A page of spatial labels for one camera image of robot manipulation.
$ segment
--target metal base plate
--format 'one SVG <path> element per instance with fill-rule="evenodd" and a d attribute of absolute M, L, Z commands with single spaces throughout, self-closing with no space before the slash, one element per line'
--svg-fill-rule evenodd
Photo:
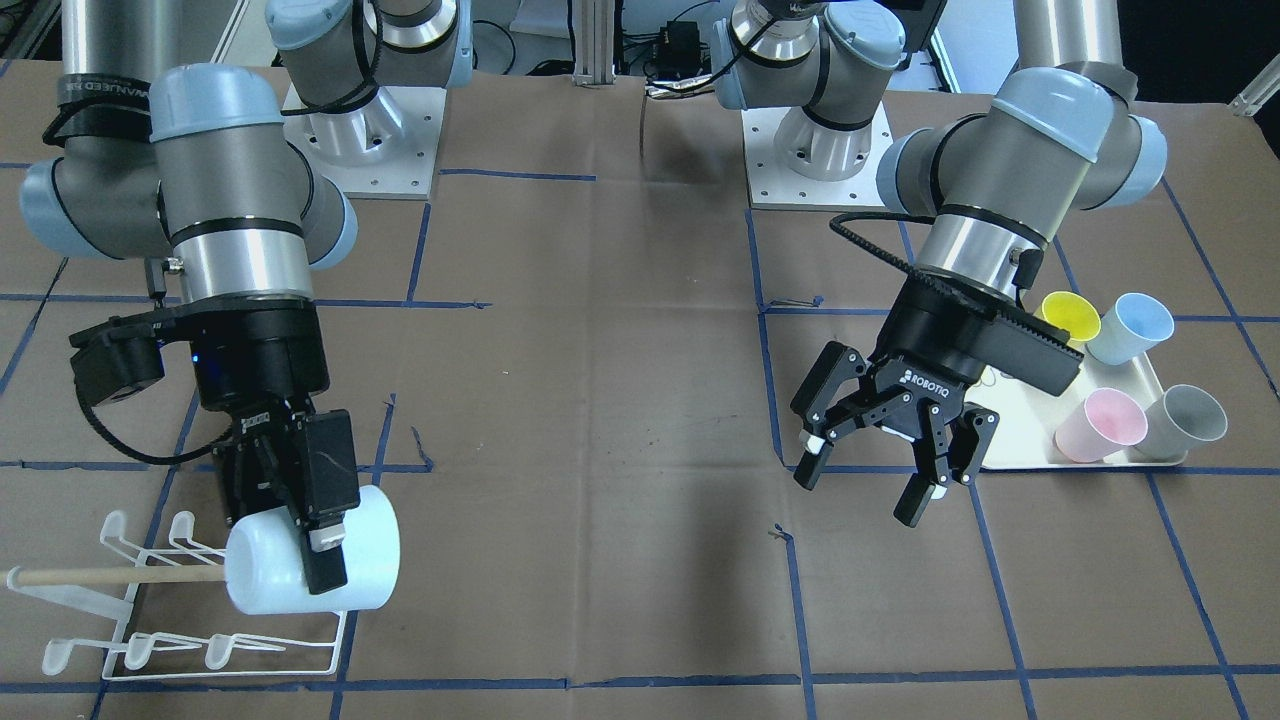
<path fill-rule="evenodd" d="M 284 138 L 306 155 L 311 168 L 328 177 L 347 197 L 379 200 L 430 200 L 435 177 L 435 152 L 444 122 L 445 90 L 442 87 L 388 87 L 399 105 L 408 131 L 408 142 L 393 156 L 369 165 L 334 165 L 319 158 L 311 143 L 306 120 L 284 119 Z M 298 94 L 289 87 L 285 108 L 301 108 Z"/>
<path fill-rule="evenodd" d="M 863 169 L 846 181 L 823 182 L 788 168 L 773 149 L 773 135 L 790 108 L 760 108 L 742 111 L 742 143 L 746 149 L 746 181 L 751 208 L 772 210 L 831 210 L 883 208 L 876 190 L 876 168 L 893 143 L 884 105 L 872 119 L 872 149 Z"/>

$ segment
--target table surface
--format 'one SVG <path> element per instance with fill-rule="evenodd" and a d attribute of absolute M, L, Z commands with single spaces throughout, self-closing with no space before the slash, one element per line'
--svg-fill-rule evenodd
<path fill-rule="evenodd" d="M 67 336 L 147 306 L 136 263 L 59 274 L 20 220 L 26 167 L 56 155 L 38 138 L 59 73 L 0 65 L 0 568 L 110 564 L 116 507 L 134 538 L 189 509 L 216 546 L 207 465 L 129 462 L 76 409 Z M 897 438 L 842 441 L 813 493 L 785 469 L 791 393 L 827 340 L 873 346 L 901 277 L 829 213 L 750 210 L 735 113 L 650 102 L 641 128 L 641 97 L 630 78 L 477 76 L 449 95 L 433 200 L 355 201 L 356 250 L 315 275 L 317 405 L 351 411 L 404 548 L 337 675 L 108 685 L 78 651 L 45 678 L 49 638 L 109 623 L 6 592 L 0 716 L 1280 716 L 1280 163 L 1252 120 L 1140 104 L 1165 182 L 1073 214 L 1028 299 L 1165 301 L 1178 331 L 1152 363 L 1217 396 L 1228 437 L 1155 473 L 987 473 L 911 530 L 891 516 Z M 895 135 L 987 104 L 886 97 Z M 905 255 L 924 238 L 860 231 Z M 165 356 L 163 383 L 102 411 L 157 454 L 225 423 Z M 143 632 L 333 632 L 207 587 L 140 607 Z"/>

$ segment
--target wooden stick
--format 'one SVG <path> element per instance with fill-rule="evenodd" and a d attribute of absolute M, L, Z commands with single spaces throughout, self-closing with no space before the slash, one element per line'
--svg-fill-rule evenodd
<path fill-rule="evenodd" d="M 146 565 L 142 568 L 73 568 L 27 570 L 17 568 L 14 587 L 127 585 L 132 583 L 211 583 L 227 579 L 221 565 Z"/>

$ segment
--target yellow cup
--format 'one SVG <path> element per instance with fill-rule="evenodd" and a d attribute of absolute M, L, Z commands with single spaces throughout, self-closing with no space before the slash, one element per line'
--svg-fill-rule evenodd
<path fill-rule="evenodd" d="M 1036 310 L 1036 316 L 1069 332 L 1071 338 L 1066 343 L 1075 350 L 1098 337 L 1098 331 L 1102 329 L 1098 310 L 1074 292 L 1057 291 L 1046 295 Z"/>

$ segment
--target gray cup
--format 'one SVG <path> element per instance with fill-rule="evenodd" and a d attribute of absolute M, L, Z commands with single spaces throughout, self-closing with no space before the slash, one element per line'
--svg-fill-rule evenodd
<path fill-rule="evenodd" d="M 1155 460 L 1172 460 L 1225 434 L 1222 405 L 1196 386 L 1180 384 L 1147 409 L 1147 437 L 1134 447 Z"/>

